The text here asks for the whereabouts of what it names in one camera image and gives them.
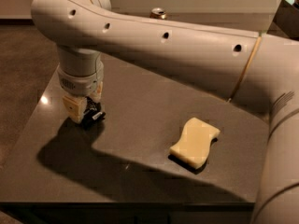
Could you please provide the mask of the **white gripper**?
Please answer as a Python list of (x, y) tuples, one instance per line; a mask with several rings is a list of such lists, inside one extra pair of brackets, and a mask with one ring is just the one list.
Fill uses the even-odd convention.
[(101, 101), (104, 66), (100, 66), (95, 73), (86, 77), (75, 77), (68, 75), (61, 67), (58, 67), (58, 78), (61, 87), (68, 93), (75, 95), (65, 95), (63, 97), (64, 107), (68, 113), (68, 117), (75, 123), (80, 124), (84, 118), (84, 111), (87, 107), (87, 99), (89, 96), (95, 102)]

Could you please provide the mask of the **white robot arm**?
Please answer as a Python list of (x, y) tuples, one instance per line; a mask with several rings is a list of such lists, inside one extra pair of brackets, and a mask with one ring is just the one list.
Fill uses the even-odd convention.
[(110, 0), (33, 0), (37, 29), (57, 45), (69, 117), (100, 101), (109, 54), (266, 116), (268, 144), (250, 224), (299, 223), (299, 51), (274, 35), (121, 15)]

